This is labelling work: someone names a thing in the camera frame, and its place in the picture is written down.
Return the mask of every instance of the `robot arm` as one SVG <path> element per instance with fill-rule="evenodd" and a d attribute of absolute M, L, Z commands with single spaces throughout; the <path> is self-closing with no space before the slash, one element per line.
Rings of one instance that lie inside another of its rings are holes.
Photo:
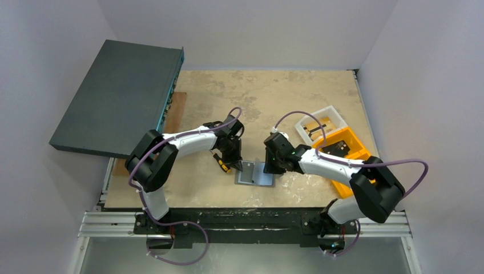
<path fill-rule="evenodd" d="M 352 166 L 382 163 L 377 157 L 363 161 L 325 154 L 324 158 L 342 160 L 348 164 L 333 163 L 317 157 L 315 149 L 309 146 L 300 144 L 294 148 L 280 132 L 272 133 L 264 144 L 265 173 L 283 174 L 286 171 L 295 171 L 301 174 L 315 174 L 341 182 L 353 190 L 354 196 L 331 201 L 321 213 L 322 221 L 343 224 L 352 219 L 368 217 L 377 223 L 384 223 L 405 194 L 403 186 L 387 167 Z"/>
<path fill-rule="evenodd" d="M 215 131 L 204 132 L 210 128 L 215 128 L 220 123 L 227 123 L 233 119 L 235 118 L 232 115 L 228 115 L 224 122 L 205 123 L 191 130 L 191 132 L 199 131 L 199 134 L 186 135 L 167 142 L 154 151 L 156 156 L 151 155 L 141 164 L 134 175 L 135 184 L 142 189 L 144 201 L 153 217 L 159 220 L 169 210 L 164 196 L 163 185 L 167 181 L 176 159 L 202 150 L 218 149 L 222 153 L 222 161 L 226 166 L 238 170 L 242 169 L 242 157 L 240 156 L 241 140 L 237 134 L 240 130 L 243 130 L 244 126 L 240 121 L 237 120 L 229 126 Z M 144 135 L 126 160 L 125 168 L 131 174 L 141 158 L 151 148 L 175 135 L 184 134 L 183 132 L 160 134 L 156 130 L 150 130 Z"/>

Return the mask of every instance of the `beige table surface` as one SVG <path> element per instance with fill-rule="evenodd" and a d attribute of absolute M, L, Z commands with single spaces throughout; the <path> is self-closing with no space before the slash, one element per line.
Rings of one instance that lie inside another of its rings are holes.
<path fill-rule="evenodd" d="M 314 112 L 333 105 L 360 141 L 375 153 L 370 128 L 351 71 L 182 71 L 176 91 L 188 94 L 180 131 L 223 120 L 235 106 L 243 109 L 244 160 L 265 158 L 263 141 L 284 114 Z M 287 117 L 279 130 L 294 146 L 303 143 Z M 323 207 L 337 197 L 332 183 L 314 175 L 287 172 L 274 187 L 241 186 L 235 172 L 223 173 L 208 151 L 176 161 L 164 185 L 170 207 Z M 141 207 L 124 176 L 111 176 L 106 208 Z"/>

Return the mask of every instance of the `white wall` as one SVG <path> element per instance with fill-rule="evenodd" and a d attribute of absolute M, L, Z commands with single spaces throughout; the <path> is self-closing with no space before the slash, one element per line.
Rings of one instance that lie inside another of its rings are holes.
<path fill-rule="evenodd" d="M 66 273 L 107 159 L 48 141 L 106 38 L 95 0 L 0 2 L 0 273 Z"/>
<path fill-rule="evenodd" d="M 355 69 L 396 0 L 99 0 L 120 41 L 185 47 L 183 69 Z"/>
<path fill-rule="evenodd" d="M 484 2 L 400 0 L 358 73 L 385 160 L 424 158 L 404 200 L 425 273 L 482 273 Z M 420 166 L 398 167 L 408 188 Z"/>

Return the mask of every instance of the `dark gray box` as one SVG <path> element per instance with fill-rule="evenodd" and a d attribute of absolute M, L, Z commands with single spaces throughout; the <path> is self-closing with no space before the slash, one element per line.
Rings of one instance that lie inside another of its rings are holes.
<path fill-rule="evenodd" d="M 49 144 L 129 157 L 148 130 L 162 130 L 183 61 L 183 49 L 106 40 Z"/>

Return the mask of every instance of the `yellow-black tool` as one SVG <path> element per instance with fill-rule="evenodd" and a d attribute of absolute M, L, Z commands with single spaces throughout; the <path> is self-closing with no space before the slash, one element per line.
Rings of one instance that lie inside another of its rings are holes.
<path fill-rule="evenodd" d="M 219 164 L 219 167 L 225 172 L 225 173 L 230 173 L 230 168 L 227 167 L 224 162 L 222 162 L 222 158 L 214 151 L 210 150 L 210 152 L 213 155 L 213 158 L 217 160 L 217 164 Z"/>

